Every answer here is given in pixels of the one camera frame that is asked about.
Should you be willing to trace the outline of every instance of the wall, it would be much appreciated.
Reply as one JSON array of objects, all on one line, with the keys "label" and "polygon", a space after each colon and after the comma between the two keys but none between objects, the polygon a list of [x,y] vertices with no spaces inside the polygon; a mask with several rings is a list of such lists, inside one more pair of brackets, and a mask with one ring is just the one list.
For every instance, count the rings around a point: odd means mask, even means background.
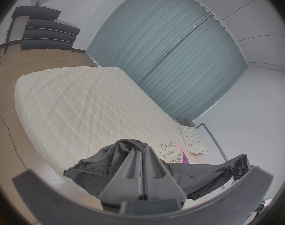
[{"label": "wall", "polygon": [[285,24],[269,0],[198,0],[237,41],[250,67],[285,73]]},{"label": "wall", "polygon": [[[80,28],[73,48],[86,50],[92,38],[124,0],[50,0],[44,6],[58,9],[61,14],[58,20],[76,25]],[[0,25],[0,44],[4,43],[6,32],[11,23],[11,15],[17,6],[31,5],[31,0],[18,0]],[[22,38],[27,18],[18,18],[14,23],[10,41]]]},{"label": "wall", "polygon": [[285,180],[285,74],[250,67],[209,110],[195,119],[208,127],[228,159],[247,154],[274,175],[266,198]]}]

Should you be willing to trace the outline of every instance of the bed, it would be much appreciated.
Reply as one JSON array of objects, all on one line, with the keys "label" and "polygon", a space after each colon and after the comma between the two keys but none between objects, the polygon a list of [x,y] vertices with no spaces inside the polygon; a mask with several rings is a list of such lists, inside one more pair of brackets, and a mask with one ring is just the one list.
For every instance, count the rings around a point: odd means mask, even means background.
[{"label": "bed", "polygon": [[[119,139],[183,144],[180,129],[116,67],[65,67],[24,75],[15,86],[18,118],[38,153],[59,175]],[[183,147],[189,163],[196,156]]]}]

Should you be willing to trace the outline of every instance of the curtain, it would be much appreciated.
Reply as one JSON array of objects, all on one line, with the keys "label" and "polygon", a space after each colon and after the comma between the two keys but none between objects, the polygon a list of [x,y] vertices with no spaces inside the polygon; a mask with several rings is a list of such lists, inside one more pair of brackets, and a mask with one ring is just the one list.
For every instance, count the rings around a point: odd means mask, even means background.
[{"label": "curtain", "polygon": [[247,67],[225,28],[194,0],[126,0],[86,53],[121,68],[173,119],[197,118]]}]

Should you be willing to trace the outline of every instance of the black cable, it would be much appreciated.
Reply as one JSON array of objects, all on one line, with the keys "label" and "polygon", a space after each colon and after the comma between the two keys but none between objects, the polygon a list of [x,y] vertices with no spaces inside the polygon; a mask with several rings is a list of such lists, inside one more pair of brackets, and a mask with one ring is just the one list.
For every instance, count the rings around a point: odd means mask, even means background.
[{"label": "black cable", "polygon": [[[2,58],[2,56],[1,56],[1,53],[2,53],[2,50],[1,50],[1,52],[0,52],[0,58],[1,58],[0,66],[1,66],[2,61],[3,61],[3,58]],[[19,157],[19,159],[20,159],[21,163],[24,165],[25,169],[27,169],[27,168],[26,168],[26,166],[25,166],[25,164],[24,164],[24,163],[23,163],[23,161],[21,160],[21,158],[20,158],[19,154],[17,153],[17,150],[16,150],[16,147],[15,147],[15,144],[14,144],[14,142],[13,142],[13,140],[12,140],[11,136],[10,136],[9,127],[5,124],[5,122],[4,122],[4,120],[2,119],[2,117],[1,117],[1,116],[0,116],[0,119],[2,120],[3,124],[4,124],[4,125],[7,127],[7,129],[8,129],[9,137],[10,137],[10,140],[12,141],[12,144],[13,144],[13,146],[14,146],[14,149],[15,149],[15,152],[16,152],[17,156]]]}]

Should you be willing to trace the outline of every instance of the white pillow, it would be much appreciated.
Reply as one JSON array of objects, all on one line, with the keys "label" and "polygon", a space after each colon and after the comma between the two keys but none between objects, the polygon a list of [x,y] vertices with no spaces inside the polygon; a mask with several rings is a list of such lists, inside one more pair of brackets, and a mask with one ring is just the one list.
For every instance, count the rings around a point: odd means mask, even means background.
[{"label": "white pillow", "polygon": [[208,153],[206,144],[198,134],[195,127],[187,127],[180,124],[178,124],[178,126],[188,152],[193,152],[195,154]]}]

